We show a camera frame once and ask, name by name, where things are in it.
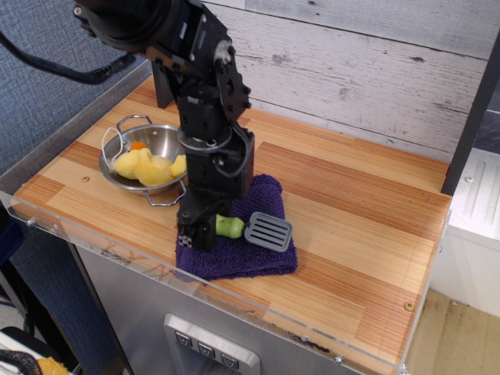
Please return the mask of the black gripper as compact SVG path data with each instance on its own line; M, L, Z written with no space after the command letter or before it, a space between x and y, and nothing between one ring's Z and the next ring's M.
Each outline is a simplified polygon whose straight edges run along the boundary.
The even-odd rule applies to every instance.
M216 246L216 214L228 213L230 203L222 193L187 191L177 214L179 245L212 250Z

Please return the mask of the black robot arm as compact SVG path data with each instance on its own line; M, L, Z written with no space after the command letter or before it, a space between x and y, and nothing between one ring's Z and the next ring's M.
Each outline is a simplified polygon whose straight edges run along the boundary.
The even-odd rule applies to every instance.
M250 89L227 28L198 1L80 1L76 12L103 43L157 68L178 108L177 136L187 160L179 237L184 245L212 249L216 216L248 193L255 151L254 134L238 123L250 107Z

